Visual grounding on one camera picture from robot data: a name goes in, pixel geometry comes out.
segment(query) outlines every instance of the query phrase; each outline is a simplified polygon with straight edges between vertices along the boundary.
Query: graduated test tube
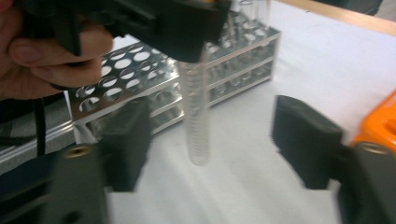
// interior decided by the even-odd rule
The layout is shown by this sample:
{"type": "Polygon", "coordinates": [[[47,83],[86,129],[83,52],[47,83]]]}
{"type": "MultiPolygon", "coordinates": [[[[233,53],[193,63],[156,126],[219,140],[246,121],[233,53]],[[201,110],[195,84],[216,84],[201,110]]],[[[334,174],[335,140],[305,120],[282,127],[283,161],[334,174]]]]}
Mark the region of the graduated test tube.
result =
{"type": "Polygon", "coordinates": [[[256,1],[256,12],[255,21],[257,22],[257,28],[261,27],[260,23],[264,25],[263,31],[268,32],[270,28],[270,18],[271,18],[271,2],[272,0],[254,0],[256,1]]]}
{"type": "Polygon", "coordinates": [[[198,63],[178,62],[178,72],[184,110],[184,124],[187,129],[189,157],[195,165],[209,161],[209,136],[206,91],[206,50],[203,47],[198,63]]]}

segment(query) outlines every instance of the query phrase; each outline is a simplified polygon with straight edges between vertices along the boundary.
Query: orange object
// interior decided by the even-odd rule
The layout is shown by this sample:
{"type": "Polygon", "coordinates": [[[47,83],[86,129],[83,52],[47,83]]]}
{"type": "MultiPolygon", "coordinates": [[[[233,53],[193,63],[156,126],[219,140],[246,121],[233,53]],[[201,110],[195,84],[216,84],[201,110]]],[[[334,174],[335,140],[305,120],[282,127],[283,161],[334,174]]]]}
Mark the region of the orange object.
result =
{"type": "Polygon", "coordinates": [[[362,121],[352,146],[358,142],[377,143],[396,153],[396,90],[362,121]]]}

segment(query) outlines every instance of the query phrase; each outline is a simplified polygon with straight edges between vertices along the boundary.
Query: test tube rack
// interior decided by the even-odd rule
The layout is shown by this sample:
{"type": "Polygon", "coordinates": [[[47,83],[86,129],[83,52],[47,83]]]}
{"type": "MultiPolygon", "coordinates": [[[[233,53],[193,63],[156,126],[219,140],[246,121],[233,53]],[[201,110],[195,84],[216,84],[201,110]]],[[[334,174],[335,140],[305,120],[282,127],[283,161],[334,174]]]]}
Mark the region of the test tube rack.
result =
{"type": "MultiPolygon", "coordinates": [[[[206,45],[209,106],[271,79],[280,32],[274,28],[264,32],[265,27],[262,24],[260,27],[257,30],[262,32],[255,32],[251,39],[246,35],[250,31],[228,22],[220,44],[206,45]]],[[[102,79],[98,84],[68,93],[68,107],[78,143],[100,139],[106,121],[127,102],[141,96],[150,100],[153,133],[183,120],[183,99],[175,60],[137,42],[108,53],[102,65],[102,79]]]]}

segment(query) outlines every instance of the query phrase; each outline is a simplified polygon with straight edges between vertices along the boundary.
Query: white table surface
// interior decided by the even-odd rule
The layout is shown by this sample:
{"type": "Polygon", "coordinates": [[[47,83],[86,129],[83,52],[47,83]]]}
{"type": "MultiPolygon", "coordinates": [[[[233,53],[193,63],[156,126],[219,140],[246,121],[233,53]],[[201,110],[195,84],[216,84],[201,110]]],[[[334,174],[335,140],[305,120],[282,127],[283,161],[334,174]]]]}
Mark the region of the white table surface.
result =
{"type": "Polygon", "coordinates": [[[182,124],[155,135],[137,192],[109,195],[114,223],[339,223],[335,188],[304,189],[273,145],[275,96],[312,105],[348,143],[396,88],[396,38],[277,2],[271,24],[282,32],[274,79],[210,109],[210,163],[188,160],[182,124]]]}

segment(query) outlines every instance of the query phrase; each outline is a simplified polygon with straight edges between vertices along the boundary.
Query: black cable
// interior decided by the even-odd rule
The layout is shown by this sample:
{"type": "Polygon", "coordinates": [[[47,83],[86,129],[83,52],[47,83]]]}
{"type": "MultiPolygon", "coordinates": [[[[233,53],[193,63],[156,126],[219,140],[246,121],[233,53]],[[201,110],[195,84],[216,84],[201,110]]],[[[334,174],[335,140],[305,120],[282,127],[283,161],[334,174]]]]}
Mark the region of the black cable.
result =
{"type": "Polygon", "coordinates": [[[43,99],[33,100],[35,110],[35,135],[37,137],[37,157],[46,154],[46,116],[43,99]]]}

